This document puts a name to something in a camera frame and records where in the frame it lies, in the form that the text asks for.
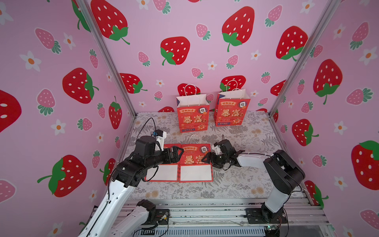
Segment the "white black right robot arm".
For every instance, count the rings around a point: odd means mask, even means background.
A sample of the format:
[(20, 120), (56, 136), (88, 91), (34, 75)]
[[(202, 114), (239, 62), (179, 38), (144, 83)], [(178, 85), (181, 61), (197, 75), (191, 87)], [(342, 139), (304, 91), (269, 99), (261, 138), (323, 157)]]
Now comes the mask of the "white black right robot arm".
[(283, 220), (284, 205), (290, 199), (297, 187), (305, 179), (305, 172), (283, 150), (277, 150), (271, 155), (263, 153), (249, 153), (245, 150), (236, 150), (228, 139), (215, 143), (212, 152), (202, 158), (202, 162), (213, 168), (223, 169), (226, 164), (235, 167), (250, 167), (265, 170), (272, 190), (261, 208), (247, 212), (247, 217), (257, 219), (268, 224), (276, 220)]

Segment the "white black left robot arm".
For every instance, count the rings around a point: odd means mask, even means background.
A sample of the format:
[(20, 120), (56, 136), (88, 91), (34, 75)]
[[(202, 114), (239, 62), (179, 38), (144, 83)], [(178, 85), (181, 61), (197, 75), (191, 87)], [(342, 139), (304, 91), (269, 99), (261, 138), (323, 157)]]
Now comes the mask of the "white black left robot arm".
[(108, 190), (81, 237), (129, 237), (148, 220), (155, 218), (156, 206), (144, 199), (117, 225), (115, 221), (125, 202), (147, 176), (148, 170), (159, 165), (176, 164), (184, 149), (164, 147), (166, 134), (142, 136), (137, 139), (134, 152), (119, 163), (108, 183)]

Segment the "red paper gift bag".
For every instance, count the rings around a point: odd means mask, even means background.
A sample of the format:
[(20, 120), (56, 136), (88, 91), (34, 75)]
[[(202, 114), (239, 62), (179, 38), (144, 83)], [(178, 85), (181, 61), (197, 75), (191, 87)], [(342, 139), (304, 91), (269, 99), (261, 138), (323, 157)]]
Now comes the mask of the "red paper gift bag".
[(150, 168), (147, 171), (145, 180), (149, 182), (179, 182), (179, 166), (180, 161)]

